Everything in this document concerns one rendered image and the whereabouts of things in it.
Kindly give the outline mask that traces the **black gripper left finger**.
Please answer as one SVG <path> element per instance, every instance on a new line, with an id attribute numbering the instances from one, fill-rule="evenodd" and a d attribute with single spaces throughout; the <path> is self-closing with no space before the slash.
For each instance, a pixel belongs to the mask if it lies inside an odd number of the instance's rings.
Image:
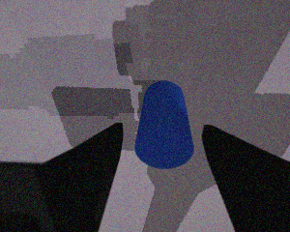
<path id="1" fill-rule="evenodd" d="M 43 163 L 0 161 L 0 213 L 31 215 L 43 232 L 99 232 L 123 137 L 115 123 Z"/>

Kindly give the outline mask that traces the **blue marker cap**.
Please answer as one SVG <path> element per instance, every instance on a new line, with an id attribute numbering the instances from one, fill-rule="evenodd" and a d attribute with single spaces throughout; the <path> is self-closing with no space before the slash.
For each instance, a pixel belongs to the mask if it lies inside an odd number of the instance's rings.
<path id="1" fill-rule="evenodd" d="M 145 92 L 134 151 L 145 164 L 171 169 L 194 152 L 182 89 L 171 81 L 153 83 Z"/>

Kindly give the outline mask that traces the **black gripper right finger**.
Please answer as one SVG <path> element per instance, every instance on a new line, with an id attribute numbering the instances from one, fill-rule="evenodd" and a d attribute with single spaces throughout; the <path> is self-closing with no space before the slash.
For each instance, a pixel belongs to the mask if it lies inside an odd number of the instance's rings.
<path id="1" fill-rule="evenodd" d="M 290 161 L 205 125 L 209 167 L 236 232 L 290 232 Z"/>

